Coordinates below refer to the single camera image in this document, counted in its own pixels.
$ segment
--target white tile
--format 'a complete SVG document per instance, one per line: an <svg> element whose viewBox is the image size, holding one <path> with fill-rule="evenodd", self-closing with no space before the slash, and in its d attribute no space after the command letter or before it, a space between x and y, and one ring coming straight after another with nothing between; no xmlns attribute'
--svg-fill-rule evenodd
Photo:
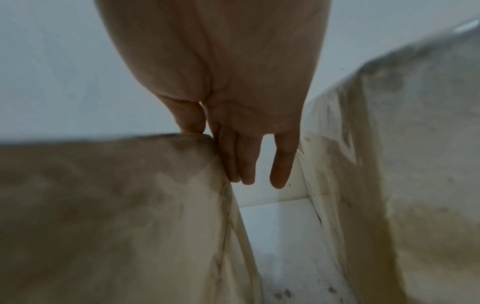
<svg viewBox="0 0 480 304"><path fill-rule="evenodd" d="M246 207L241 214L261 275L264 304L357 303L330 255L309 199Z"/></svg>

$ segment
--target floor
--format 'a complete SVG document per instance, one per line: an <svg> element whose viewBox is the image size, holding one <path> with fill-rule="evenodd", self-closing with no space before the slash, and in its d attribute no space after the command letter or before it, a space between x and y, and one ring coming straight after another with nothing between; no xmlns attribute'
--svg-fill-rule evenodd
<svg viewBox="0 0 480 304"><path fill-rule="evenodd" d="M264 304L356 304L309 199L241 209Z"/></svg>

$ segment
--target human hand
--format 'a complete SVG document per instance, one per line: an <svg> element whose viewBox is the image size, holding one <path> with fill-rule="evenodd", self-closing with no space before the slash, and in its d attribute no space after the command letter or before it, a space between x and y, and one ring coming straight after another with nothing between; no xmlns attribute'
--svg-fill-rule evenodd
<svg viewBox="0 0 480 304"><path fill-rule="evenodd" d="M277 147L270 181L288 180L328 0L96 0L136 79L182 132L208 125L232 182L253 184L262 138Z"/></svg>

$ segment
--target hand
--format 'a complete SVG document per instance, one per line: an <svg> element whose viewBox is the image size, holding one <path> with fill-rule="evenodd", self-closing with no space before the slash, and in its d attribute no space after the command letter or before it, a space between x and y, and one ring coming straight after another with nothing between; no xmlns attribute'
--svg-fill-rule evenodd
<svg viewBox="0 0 480 304"><path fill-rule="evenodd" d="M136 79L182 132L217 140L232 182L253 184L262 138L274 134L270 180L282 188L300 138L328 0L96 0Z"/></svg>

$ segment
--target wall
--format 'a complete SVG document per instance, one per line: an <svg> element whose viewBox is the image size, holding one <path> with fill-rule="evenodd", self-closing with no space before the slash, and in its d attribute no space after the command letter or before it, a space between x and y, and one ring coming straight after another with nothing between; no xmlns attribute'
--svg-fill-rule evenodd
<svg viewBox="0 0 480 304"><path fill-rule="evenodd" d="M336 0L307 99L362 62L480 14L478 0ZM91 0L0 0L0 141L177 132L165 107L139 86L111 45ZM267 137L241 205L306 197L296 164L287 187L270 186Z"/></svg>

